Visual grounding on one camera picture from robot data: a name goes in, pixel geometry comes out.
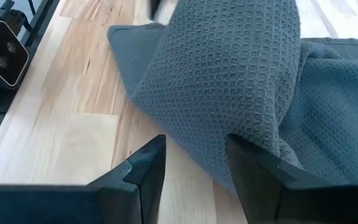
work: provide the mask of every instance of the folded cloth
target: folded cloth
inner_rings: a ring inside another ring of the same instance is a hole
[[[181,0],[108,38],[132,102],[231,192],[229,133],[358,183],[358,40],[301,40],[295,0]]]

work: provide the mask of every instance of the gray towel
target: gray towel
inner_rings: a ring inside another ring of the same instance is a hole
[[[358,183],[358,40],[301,40],[295,0],[181,0],[108,37],[132,102],[230,191],[229,133]]]

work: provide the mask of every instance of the wooden surface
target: wooden surface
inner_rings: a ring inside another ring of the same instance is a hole
[[[297,1],[303,37],[358,38],[358,0]],[[60,0],[0,127],[0,183],[87,184],[163,133],[128,101],[106,38],[111,25],[147,23],[146,9],[146,0]],[[167,150],[160,223],[246,222],[170,138]]]

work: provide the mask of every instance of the screw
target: screw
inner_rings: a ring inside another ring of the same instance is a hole
[[[16,46],[13,42],[8,42],[6,44],[6,48],[10,53],[14,53],[16,51]]]
[[[6,65],[7,65],[6,57],[0,57],[0,67],[6,68]]]

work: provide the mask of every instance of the black frame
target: black frame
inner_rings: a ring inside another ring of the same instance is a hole
[[[166,137],[83,186],[0,185],[0,223],[156,224]]]
[[[26,47],[29,52],[29,63],[31,63],[35,52],[42,40],[42,37],[47,30],[49,22],[56,10],[59,0],[43,0],[40,3],[33,19],[31,20],[32,31],[26,31],[23,38],[21,39],[22,44]],[[0,125],[7,113],[13,99],[17,93],[17,90],[0,90]]]
[[[358,185],[326,182],[232,134],[226,157],[249,224],[358,223]]]

